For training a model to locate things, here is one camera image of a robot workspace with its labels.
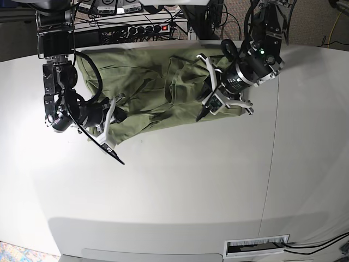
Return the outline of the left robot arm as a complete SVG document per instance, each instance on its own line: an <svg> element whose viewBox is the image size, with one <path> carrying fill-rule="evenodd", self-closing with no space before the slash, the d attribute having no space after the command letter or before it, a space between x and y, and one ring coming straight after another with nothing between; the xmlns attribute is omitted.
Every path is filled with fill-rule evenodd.
<svg viewBox="0 0 349 262"><path fill-rule="evenodd" d="M209 71L210 87L202 98L196 121L233 106L244 108L249 115L254 113L252 102L243 97L244 91L276 78L282 71L281 43L287 39L289 28L282 8L290 6L289 1L252 1L240 48L229 39L221 41L222 53L230 62L226 69L214 65L211 57L197 55Z"/></svg>

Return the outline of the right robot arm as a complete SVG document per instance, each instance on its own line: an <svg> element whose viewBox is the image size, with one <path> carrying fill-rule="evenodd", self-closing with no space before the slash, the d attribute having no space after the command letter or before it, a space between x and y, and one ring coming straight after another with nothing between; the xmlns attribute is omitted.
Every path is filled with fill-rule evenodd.
<svg viewBox="0 0 349 262"><path fill-rule="evenodd" d="M75 11L79 1L26 1L34 9L37 23L38 57L43 65L45 121L55 132L62 133L72 125L84 132L102 148L111 151L116 146L110 134L113 123L126 118L116 106L124 98L100 99L102 77L92 59L75 48ZM97 91L88 100L75 90L77 70L69 55L81 58L91 67L97 78Z"/></svg>

